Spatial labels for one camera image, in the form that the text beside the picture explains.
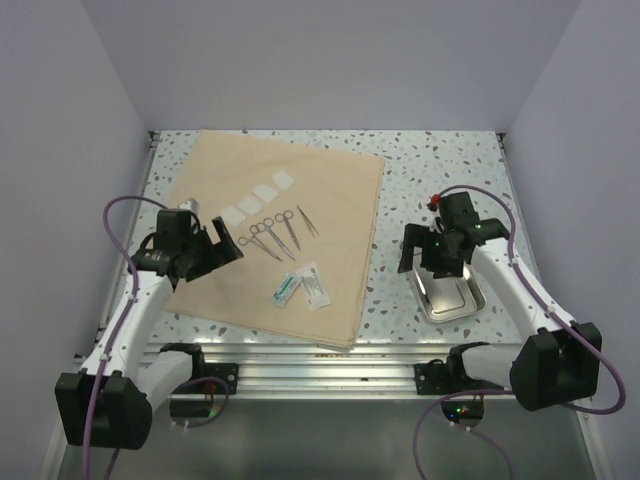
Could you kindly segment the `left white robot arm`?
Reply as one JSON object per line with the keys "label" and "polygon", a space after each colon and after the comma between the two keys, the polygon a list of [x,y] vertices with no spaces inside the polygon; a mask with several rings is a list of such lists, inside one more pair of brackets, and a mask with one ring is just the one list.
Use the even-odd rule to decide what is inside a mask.
{"label": "left white robot arm", "polygon": [[151,331],[180,282],[199,279],[242,258],[221,217],[211,240],[188,209],[161,209],[156,228],[129,261],[125,291],[113,319],[80,369],[63,373],[55,397],[69,444],[138,450],[158,407],[177,390],[233,393],[214,376],[195,343],[168,343],[142,367]]}

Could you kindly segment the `green suture packet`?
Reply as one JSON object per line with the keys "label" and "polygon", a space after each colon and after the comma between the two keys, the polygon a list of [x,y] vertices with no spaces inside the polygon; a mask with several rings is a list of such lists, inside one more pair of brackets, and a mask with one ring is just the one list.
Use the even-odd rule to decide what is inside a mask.
{"label": "green suture packet", "polygon": [[285,308],[301,283],[301,277],[295,273],[287,273],[279,287],[271,296],[271,301],[279,308]]}

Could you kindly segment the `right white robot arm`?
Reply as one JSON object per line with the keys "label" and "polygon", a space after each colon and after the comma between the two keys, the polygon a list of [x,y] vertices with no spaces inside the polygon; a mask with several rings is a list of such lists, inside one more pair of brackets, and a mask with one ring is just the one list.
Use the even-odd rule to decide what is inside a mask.
{"label": "right white robot arm", "polygon": [[595,394],[602,347],[592,323],[578,323],[542,287],[515,248],[515,226],[480,217],[466,192],[435,195],[431,225],[409,223],[398,273],[434,324],[480,312],[484,278],[520,336],[514,347],[487,341],[454,346],[446,359],[415,368],[419,393],[501,387],[528,411]]}

